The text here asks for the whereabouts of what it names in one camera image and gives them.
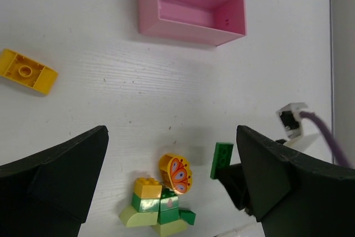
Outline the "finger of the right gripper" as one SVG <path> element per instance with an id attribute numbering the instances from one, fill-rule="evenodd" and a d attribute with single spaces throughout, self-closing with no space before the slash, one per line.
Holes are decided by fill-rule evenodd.
<path id="1" fill-rule="evenodd" d="M 252 202 L 242 170 L 242 164 L 233 164 L 218 169 L 217 179 L 226 189 L 236 209 L 252 216 Z"/>

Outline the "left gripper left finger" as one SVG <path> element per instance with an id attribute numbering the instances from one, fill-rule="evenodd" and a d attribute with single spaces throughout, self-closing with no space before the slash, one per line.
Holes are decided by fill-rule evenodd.
<path id="1" fill-rule="evenodd" d="M 78 236 L 109 142 L 97 126 L 1 165 L 1 236 Z"/>

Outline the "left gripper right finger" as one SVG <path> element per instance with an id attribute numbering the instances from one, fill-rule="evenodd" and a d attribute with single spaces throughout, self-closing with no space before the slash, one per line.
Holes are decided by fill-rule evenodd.
<path id="1" fill-rule="evenodd" d="M 265 236 L 354 236 L 354 170 L 239 125 L 236 143 Z"/>

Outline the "dark green lego plate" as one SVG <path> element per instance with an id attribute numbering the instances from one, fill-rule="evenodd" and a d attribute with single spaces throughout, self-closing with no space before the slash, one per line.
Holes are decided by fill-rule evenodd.
<path id="1" fill-rule="evenodd" d="M 216 143 L 210 172 L 211 179 L 217 179 L 217 171 L 230 165 L 233 148 L 233 143 Z"/>

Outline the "small dark green slope lego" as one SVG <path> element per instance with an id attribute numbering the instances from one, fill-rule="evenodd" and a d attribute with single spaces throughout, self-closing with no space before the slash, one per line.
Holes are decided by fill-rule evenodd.
<path id="1" fill-rule="evenodd" d="M 196 214 L 189 209 L 179 209 L 180 219 L 186 222 L 187 224 L 193 226 L 195 225 Z"/>

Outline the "yellow butterfly lego piece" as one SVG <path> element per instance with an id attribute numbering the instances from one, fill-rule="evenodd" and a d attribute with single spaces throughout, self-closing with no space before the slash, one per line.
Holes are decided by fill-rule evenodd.
<path id="1" fill-rule="evenodd" d="M 180 155 L 167 153 L 159 160 L 163 184 L 174 193 L 182 195 L 192 187 L 192 171 L 188 160 Z"/>

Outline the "green number lego brick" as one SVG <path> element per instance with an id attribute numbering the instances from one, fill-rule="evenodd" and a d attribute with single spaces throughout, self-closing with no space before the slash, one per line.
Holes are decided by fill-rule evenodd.
<path id="1" fill-rule="evenodd" d="M 179 220 L 179 197 L 169 188 L 161 193 L 158 223 L 167 224 Z"/>

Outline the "yellow curved lego brick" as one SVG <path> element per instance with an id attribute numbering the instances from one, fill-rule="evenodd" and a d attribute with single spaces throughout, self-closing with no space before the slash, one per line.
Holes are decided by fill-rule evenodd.
<path id="1" fill-rule="evenodd" d="M 1 52 L 1 76 L 48 95 L 58 77 L 58 73 L 20 53 L 4 49 Z"/>

